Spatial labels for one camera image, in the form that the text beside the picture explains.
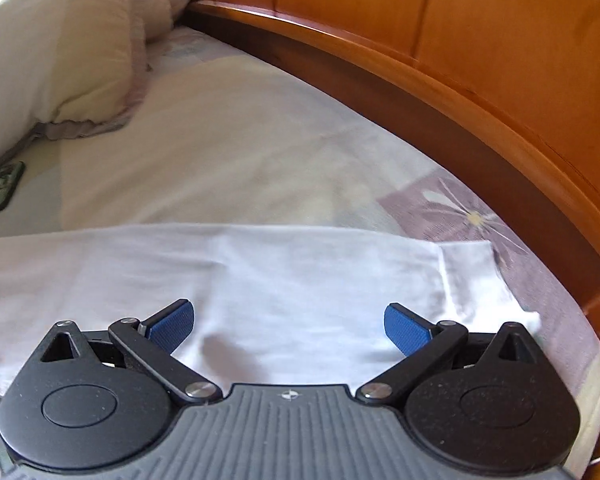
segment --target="blue rubber pad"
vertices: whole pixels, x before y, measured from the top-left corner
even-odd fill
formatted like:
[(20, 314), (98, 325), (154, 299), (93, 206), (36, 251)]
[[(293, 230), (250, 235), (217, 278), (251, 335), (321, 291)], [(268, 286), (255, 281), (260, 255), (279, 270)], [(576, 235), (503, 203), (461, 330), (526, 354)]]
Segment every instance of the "blue rubber pad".
[(145, 337), (170, 354), (193, 330), (193, 319), (193, 305), (187, 301), (148, 328)]
[(431, 341), (429, 329), (391, 305), (384, 311), (384, 332), (406, 357)]

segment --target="mattress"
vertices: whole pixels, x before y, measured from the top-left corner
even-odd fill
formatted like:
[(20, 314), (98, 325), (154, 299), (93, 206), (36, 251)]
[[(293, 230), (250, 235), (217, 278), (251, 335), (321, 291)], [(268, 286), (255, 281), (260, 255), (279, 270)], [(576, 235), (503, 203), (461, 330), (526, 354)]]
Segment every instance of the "mattress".
[(582, 475), (600, 431), (600, 342), (573, 298), (452, 174), (295, 77), (190, 28), (148, 47), (150, 88), (123, 129), (39, 140), (0, 237), (122, 224), (342, 226), (432, 241), (490, 240), (582, 424)]

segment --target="wooden headboard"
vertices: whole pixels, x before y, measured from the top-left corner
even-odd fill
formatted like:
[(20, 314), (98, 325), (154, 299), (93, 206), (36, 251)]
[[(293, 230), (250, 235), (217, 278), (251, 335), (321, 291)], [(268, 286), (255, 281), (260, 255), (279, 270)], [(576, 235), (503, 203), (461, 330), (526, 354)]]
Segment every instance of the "wooden headboard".
[(600, 336), (600, 0), (202, 0), (186, 20), (452, 171)]

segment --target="crosshair logo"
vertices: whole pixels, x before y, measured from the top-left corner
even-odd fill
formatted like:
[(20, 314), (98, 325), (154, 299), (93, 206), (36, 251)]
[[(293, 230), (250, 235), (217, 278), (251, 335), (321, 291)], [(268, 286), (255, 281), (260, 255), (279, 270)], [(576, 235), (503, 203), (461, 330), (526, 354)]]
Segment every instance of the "crosshair logo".
[(295, 390), (287, 390), (285, 392), (282, 392), (280, 394), (280, 397), (282, 397), (285, 400), (296, 400), (298, 397), (300, 397), (300, 394)]

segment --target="white cloth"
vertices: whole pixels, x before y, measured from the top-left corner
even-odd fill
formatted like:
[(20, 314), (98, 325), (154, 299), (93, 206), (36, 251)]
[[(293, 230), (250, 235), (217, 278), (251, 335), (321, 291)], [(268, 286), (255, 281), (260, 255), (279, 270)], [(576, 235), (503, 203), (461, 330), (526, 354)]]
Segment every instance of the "white cloth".
[(346, 383), (402, 355), (382, 314), (398, 302), (475, 332), (532, 332), (488, 242), (435, 244), (362, 230), (160, 224), (0, 238), (0, 394), (54, 322), (144, 319), (178, 298), (196, 311), (174, 354), (234, 382)]

